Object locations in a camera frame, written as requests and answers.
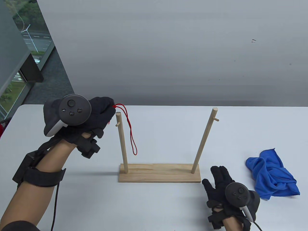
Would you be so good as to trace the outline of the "person's right hand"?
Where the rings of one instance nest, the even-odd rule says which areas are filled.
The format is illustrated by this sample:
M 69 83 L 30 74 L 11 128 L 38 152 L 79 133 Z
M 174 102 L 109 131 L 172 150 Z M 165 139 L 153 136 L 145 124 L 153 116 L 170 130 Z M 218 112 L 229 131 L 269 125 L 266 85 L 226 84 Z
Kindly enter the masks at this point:
M 226 231 L 250 231 L 251 222 L 245 218 L 240 208 L 231 205 L 225 196 L 226 187 L 235 182 L 224 166 L 212 166 L 211 173 L 215 187 L 212 187 L 208 179 L 203 179 L 202 184 L 207 193 L 207 206 L 212 210 L 209 222 L 215 230 L 222 227 Z

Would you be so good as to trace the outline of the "person's left hand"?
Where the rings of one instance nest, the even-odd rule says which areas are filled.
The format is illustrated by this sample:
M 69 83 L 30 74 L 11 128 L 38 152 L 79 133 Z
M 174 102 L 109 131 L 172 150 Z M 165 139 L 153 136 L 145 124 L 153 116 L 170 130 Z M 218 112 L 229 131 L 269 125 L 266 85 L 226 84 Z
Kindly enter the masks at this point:
M 77 126 L 63 127 L 54 136 L 58 140 L 62 139 L 75 144 L 82 156 L 88 159 L 100 150 L 94 138 L 103 137 L 104 128 L 116 113 L 112 98 L 95 97 L 90 100 L 90 104 L 92 112 L 87 121 Z

